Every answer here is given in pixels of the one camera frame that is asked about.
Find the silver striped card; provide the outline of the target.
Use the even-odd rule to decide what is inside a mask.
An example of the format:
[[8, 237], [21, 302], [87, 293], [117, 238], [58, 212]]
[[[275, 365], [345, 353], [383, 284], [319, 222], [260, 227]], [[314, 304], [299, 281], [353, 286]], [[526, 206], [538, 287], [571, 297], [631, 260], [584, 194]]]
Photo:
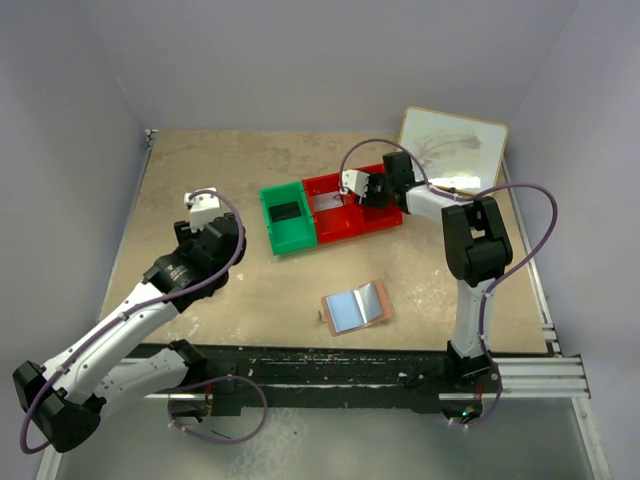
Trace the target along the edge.
[[316, 212], [323, 212], [344, 206], [343, 197], [339, 192], [328, 192], [312, 197], [313, 208]]

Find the pink leather card holder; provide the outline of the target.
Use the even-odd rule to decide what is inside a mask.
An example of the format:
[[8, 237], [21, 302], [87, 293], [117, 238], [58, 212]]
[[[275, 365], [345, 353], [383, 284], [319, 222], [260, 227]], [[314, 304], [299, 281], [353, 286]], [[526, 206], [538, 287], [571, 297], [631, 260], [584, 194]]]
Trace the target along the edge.
[[342, 336], [391, 320], [394, 308], [381, 280], [321, 298], [318, 319], [332, 336]]

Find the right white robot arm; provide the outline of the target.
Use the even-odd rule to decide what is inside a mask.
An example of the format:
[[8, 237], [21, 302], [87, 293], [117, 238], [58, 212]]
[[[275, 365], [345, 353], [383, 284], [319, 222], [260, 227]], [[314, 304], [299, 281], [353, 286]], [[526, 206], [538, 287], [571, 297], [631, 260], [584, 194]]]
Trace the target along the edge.
[[491, 369], [493, 284], [513, 260], [499, 206], [491, 197], [472, 200], [418, 181], [412, 158], [405, 152], [384, 155], [383, 166], [382, 173], [342, 173], [342, 187], [365, 208], [394, 206], [441, 225], [446, 264], [457, 281], [456, 319], [447, 342], [445, 377], [475, 379]]

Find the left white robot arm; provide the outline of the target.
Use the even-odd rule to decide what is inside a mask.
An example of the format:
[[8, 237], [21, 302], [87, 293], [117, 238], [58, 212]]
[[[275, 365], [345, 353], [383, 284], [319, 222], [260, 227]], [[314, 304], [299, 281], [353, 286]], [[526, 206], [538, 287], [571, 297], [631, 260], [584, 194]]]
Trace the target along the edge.
[[60, 453], [88, 439], [114, 390], [107, 379], [112, 369], [149, 334], [223, 288], [229, 269], [244, 256], [244, 229], [233, 213], [196, 233], [186, 221], [175, 223], [174, 230], [176, 249], [153, 263], [117, 309], [60, 354], [42, 364], [25, 361], [14, 370], [25, 413], [19, 439], [24, 453], [38, 451], [27, 444], [31, 424]]

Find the black card in green bin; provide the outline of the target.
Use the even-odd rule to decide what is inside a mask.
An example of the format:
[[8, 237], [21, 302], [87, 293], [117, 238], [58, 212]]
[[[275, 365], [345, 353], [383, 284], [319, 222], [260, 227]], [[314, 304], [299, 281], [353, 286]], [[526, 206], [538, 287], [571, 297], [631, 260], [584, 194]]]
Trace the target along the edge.
[[272, 222], [286, 221], [302, 215], [301, 207], [297, 201], [271, 206], [268, 212]]

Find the right red plastic bin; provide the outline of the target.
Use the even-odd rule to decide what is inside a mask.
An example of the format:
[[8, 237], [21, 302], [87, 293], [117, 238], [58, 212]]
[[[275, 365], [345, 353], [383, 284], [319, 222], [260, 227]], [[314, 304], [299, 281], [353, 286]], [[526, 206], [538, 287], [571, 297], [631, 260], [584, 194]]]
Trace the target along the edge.
[[363, 232], [373, 233], [394, 228], [403, 223], [403, 212], [389, 190], [385, 167], [382, 163], [359, 168], [368, 175], [364, 196], [355, 202], [360, 208]]

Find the red plastic bin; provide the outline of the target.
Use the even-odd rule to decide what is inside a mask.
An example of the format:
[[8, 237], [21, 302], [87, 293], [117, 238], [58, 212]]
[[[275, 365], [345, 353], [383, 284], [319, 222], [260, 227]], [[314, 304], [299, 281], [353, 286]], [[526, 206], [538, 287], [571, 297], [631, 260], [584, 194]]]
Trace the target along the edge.
[[364, 196], [355, 202], [360, 208], [363, 232], [373, 233], [394, 228], [403, 223], [403, 212], [389, 190], [385, 167], [382, 163], [359, 168], [368, 175]]
[[317, 241], [329, 244], [363, 233], [362, 215], [359, 206], [354, 203], [352, 195], [342, 195], [344, 206], [338, 209], [316, 212], [312, 197], [328, 192], [339, 192], [339, 173], [307, 178], [302, 181], [311, 214], [314, 221]]

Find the middle red plastic bin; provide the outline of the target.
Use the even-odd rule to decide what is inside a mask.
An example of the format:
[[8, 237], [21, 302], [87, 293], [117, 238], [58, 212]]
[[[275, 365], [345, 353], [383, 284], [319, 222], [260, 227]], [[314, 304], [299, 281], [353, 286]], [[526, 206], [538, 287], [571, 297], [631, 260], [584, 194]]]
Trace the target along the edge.
[[344, 206], [338, 209], [316, 212], [312, 197], [328, 192], [339, 192], [339, 173], [307, 178], [302, 181], [311, 214], [314, 221], [317, 241], [329, 244], [363, 233], [362, 215], [359, 206], [354, 203], [352, 195], [342, 195]]

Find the small framed whiteboard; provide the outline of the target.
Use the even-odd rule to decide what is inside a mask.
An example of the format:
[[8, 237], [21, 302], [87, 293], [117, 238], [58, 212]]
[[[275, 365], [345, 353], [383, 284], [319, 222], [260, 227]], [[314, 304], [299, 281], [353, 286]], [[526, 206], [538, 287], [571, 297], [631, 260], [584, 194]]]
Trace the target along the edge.
[[508, 136], [504, 124], [409, 107], [399, 144], [417, 158], [418, 181], [475, 194], [497, 183]]

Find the green plastic bin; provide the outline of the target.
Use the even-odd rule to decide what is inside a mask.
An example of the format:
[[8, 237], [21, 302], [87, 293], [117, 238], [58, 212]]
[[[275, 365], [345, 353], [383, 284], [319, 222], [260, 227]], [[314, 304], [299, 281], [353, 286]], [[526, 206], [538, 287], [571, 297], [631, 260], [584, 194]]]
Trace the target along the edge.
[[263, 188], [259, 196], [275, 256], [318, 244], [313, 215], [301, 181]]

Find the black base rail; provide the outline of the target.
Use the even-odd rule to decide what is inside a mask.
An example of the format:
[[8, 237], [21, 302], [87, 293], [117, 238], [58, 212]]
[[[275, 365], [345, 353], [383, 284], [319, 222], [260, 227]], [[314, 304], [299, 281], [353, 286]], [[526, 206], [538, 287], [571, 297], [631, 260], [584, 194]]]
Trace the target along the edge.
[[190, 367], [184, 385], [204, 392], [214, 379], [214, 416], [245, 408], [402, 409], [418, 414], [482, 411], [498, 392], [496, 367], [471, 380], [445, 377], [447, 353], [293, 347], [196, 346], [169, 343]]

